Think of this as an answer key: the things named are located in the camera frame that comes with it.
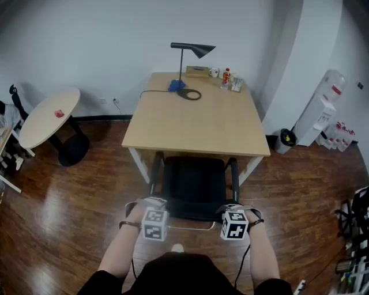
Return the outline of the white water dispenser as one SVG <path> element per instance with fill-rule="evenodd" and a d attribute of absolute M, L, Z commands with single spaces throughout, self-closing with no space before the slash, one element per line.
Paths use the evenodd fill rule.
<path fill-rule="evenodd" d="M 335 114 L 334 105 L 324 96 L 314 93 L 293 128 L 296 144 L 310 146 L 331 123 Z"/>

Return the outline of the white-legged wooden desk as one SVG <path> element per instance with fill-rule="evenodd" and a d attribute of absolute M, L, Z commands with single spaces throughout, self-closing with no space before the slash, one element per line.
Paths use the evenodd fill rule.
<path fill-rule="evenodd" d="M 3 127 L 0 128 L 0 180 L 12 188 L 13 190 L 17 191 L 18 193 L 22 193 L 22 190 L 15 186 L 12 182 L 8 181 L 2 174 L 1 174 L 1 168 L 7 167 L 6 163 L 4 162 L 4 159 L 2 157 L 3 151 L 5 149 L 5 146 L 10 138 L 10 135 L 12 133 L 12 129 L 10 127 Z"/>

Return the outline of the black mesh chair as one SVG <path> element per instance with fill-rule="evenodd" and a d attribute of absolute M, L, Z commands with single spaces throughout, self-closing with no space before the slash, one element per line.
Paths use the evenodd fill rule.
<path fill-rule="evenodd" d="M 156 152 L 149 193 L 166 200 L 171 217 L 222 224 L 227 205 L 239 204 L 237 159 L 171 156 Z"/>

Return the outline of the person's right forearm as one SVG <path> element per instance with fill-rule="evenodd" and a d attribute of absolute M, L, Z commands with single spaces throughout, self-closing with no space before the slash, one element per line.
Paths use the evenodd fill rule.
<path fill-rule="evenodd" d="M 277 258 L 265 224 L 259 222 L 248 232 L 250 239 L 250 273 L 254 289 L 268 279 L 280 279 Z"/>

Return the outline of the clear water jug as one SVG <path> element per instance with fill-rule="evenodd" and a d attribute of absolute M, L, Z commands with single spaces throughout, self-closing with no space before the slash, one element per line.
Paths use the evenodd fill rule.
<path fill-rule="evenodd" d="M 329 102 L 336 102 L 347 85 L 346 78 L 335 69 L 326 72 L 321 85 L 320 93 Z"/>

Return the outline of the metal flask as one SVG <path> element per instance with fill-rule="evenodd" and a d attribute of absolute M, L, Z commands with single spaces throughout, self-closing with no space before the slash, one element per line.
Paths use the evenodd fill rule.
<path fill-rule="evenodd" d="M 355 259 L 340 259 L 335 268 L 336 274 L 351 273 L 356 266 Z"/>

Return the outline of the grey trash bin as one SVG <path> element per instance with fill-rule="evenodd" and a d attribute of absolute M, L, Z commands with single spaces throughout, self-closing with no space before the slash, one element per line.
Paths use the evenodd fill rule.
<path fill-rule="evenodd" d="M 275 141 L 274 150 L 279 154 L 285 154 L 290 148 L 296 145 L 295 133 L 287 128 L 280 131 L 280 135 Z"/>

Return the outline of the white metal rack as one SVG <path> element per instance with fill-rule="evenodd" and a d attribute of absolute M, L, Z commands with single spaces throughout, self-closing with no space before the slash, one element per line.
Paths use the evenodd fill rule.
<path fill-rule="evenodd" d="M 365 240 L 357 248 L 350 247 L 356 266 L 351 273 L 338 274 L 340 277 L 334 295 L 369 295 L 369 243 Z"/>

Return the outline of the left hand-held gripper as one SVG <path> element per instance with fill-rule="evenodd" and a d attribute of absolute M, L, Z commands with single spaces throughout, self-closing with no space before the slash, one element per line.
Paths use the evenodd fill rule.
<path fill-rule="evenodd" d="M 143 200 L 129 202 L 125 206 L 125 216 L 128 216 L 138 204 L 145 208 L 145 213 L 140 222 L 143 238 L 148 240 L 165 240 L 169 219 L 169 212 L 165 209 L 167 200 L 150 196 Z"/>

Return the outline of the wooden tissue box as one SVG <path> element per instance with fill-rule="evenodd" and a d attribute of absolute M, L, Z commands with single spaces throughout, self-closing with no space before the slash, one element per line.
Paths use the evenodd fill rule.
<path fill-rule="evenodd" d="M 209 68 L 201 67 L 201 66 L 187 66 L 186 77 L 197 77 L 197 78 L 208 78 L 209 77 Z"/>

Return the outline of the person's black clothing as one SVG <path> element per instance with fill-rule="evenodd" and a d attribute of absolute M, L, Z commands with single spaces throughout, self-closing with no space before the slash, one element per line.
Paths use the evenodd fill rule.
<path fill-rule="evenodd" d="M 244 295 L 201 254 L 167 252 L 147 263 L 126 292 L 122 292 L 123 282 L 100 270 L 77 295 Z"/>

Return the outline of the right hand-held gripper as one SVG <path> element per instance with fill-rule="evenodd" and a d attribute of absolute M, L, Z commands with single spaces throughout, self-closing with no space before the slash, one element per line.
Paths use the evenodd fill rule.
<path fill-rule="evenodd" d="M 222 227 L 220 237 L 223 240 L 243 240 L 249 227 L 246 212 L 254 213 L 258 219 L 262 218 L 261 212 L 253 207 L 240 204 L 227 204 L 220 206 L 216 214 L 222 213 Z"/>

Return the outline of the black equipment cart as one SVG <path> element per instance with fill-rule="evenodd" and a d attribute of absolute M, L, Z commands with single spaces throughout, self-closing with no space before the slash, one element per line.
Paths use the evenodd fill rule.
<path fill-rule="evenodd" d="M 354 226 L 369 236 L 369 186 L 357 190 L 351 201 L 344 200 L 334 213 L 338 218 L 338 237 L 352 237 Z"/>

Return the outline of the person's left forearm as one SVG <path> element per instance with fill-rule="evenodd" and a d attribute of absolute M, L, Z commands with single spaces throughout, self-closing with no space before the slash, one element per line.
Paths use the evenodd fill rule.
<path fill-rule="evenodd" d="M 141 222 L 144 213 L 145 208 L 136 205 L 124 221 Z M 122 281 L 129 273 L 134 247 L 140 231 L 129 225 L 122 226 L 108 246 L 99 265 L 98 271 L 105 271 L 113 275 L 119 280 L 121 288 Z"/>

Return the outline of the light wooden desk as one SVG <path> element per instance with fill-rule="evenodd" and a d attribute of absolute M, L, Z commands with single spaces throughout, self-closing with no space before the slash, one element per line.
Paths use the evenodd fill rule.
<path fill-rule="evenodd" d="M 220 87 L 218 78 L 184 79 L 199 91 L 197 101 L 168 92 L 176 73 L 153 73 L 127 128 L 122 146 L 128 148 L 145 182 L 148 168 L 139 151 L 161 150 L 228 156 L 250 161 L 239 175 L 243 183 L 264 157 L 270 156 L 254 100 L 246 83 L 241 92 Z"/>

